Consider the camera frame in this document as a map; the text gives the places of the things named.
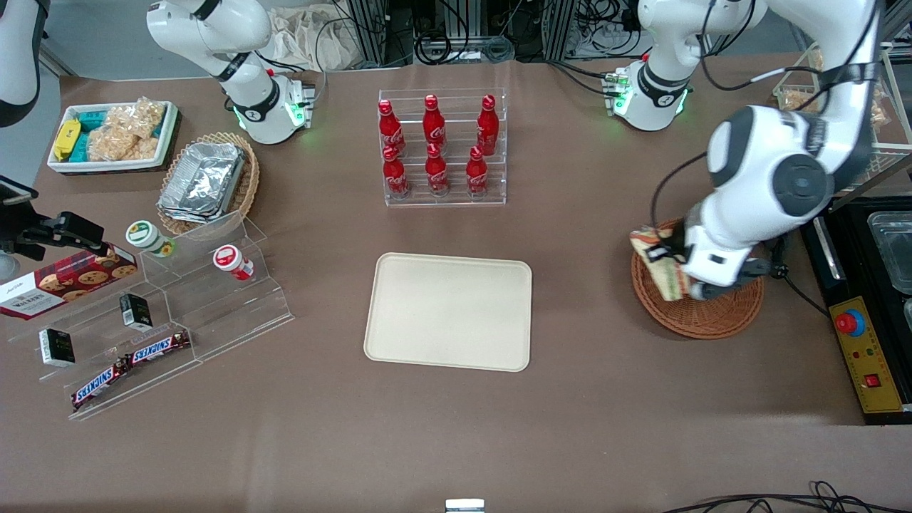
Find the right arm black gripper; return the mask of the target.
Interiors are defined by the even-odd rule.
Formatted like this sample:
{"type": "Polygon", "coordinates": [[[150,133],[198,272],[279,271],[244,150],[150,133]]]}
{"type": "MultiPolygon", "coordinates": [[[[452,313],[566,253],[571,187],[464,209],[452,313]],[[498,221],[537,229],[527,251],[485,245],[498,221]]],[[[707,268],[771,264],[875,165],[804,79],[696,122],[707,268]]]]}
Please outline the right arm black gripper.
{"type": "Polygon", "coordinates": [[[42,220],[33,207],[1,207],[1,249],[34,261],[43,259],[43,247],[23,240],[23,233],[36,225],[36,243],[73,247],[85,251],[107,251],[104,228],[71,212],[42,220]]]}

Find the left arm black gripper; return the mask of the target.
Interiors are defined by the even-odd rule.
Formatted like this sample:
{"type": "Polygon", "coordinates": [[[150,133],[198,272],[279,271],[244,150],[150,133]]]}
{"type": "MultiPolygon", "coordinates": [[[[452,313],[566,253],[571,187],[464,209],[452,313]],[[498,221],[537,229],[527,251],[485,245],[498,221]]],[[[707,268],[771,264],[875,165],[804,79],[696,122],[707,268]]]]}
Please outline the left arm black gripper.
{"type": "Polygon", "coordinates": [[[675,221],[670,236],[664,242],[649,247],[649,263],[662,259],[677,260],[681,266],[693,260],[696,247],[696,217],[682,217],[675,221]]]}

